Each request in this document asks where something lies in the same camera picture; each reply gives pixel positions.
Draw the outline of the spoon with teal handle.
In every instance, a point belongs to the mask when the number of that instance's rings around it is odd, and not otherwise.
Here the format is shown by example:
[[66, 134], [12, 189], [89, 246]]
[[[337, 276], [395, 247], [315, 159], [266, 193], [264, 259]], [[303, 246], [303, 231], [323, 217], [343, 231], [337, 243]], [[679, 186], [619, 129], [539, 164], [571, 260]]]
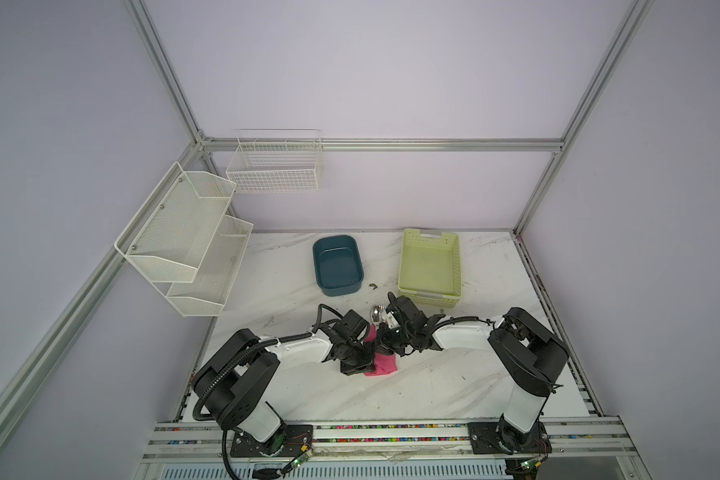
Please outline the spoon with teal handle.
[[386, 308], [382, 305], [376, 305], [371, 309], [371, 322], [378, 325], [385, 322]]

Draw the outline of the pink paper napkin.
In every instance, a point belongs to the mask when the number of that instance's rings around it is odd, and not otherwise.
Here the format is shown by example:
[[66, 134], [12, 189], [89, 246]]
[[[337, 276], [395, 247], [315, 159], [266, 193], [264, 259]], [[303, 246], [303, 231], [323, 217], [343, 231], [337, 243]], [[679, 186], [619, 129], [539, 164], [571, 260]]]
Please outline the pink paper napkin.
[[[376, 337], [377, 327], [374, 324], [371, 324], [369, 333], [364, 338], [363, 343], [370, 345], [376, 340]], [[375, 353], [374, 371], [365, 372], [364, 375], [367, 377], [391, 375], [398, 370], [396, 359], [397, 357], [395, 355], [384, 355], [382, 353]]]

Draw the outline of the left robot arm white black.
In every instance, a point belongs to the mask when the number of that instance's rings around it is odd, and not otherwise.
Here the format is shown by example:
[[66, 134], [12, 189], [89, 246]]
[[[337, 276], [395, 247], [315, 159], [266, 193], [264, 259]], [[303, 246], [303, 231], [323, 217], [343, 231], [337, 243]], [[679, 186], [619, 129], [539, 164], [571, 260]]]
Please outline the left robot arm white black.
[[341, 315], [324, 304], [318, 313], [304, 333], [264, 337], [248, 328], [235, 332], [194, 374], [192, 419], [215, 422], [261, 456], [307, 443], [311, 430], [289, 426], [264, 399], [278, 369], [337, 361], [347, 376], [375, 370], [374, 347], [367, 340], [372, 324], [353, 310]]

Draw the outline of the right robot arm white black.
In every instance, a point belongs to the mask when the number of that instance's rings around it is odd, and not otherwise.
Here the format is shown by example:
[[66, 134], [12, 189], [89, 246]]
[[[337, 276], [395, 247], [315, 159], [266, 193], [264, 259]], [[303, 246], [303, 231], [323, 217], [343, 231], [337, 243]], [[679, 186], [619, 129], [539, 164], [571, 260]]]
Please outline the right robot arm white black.
[[426, 315], [411, 299], [390, 293], [387, 306], [371, 311], [366, 343], [374, 347], [376, 375], [396, 370], [396, 359], [424, 351], [491, 350], [514, 382], [509, 400], [493, 429], [475, 440], [505, 454], [546, 452], [540, 417], [569, 360], [566, 344], [535, 317], [512, 307], [501, 320], [477, 316]]

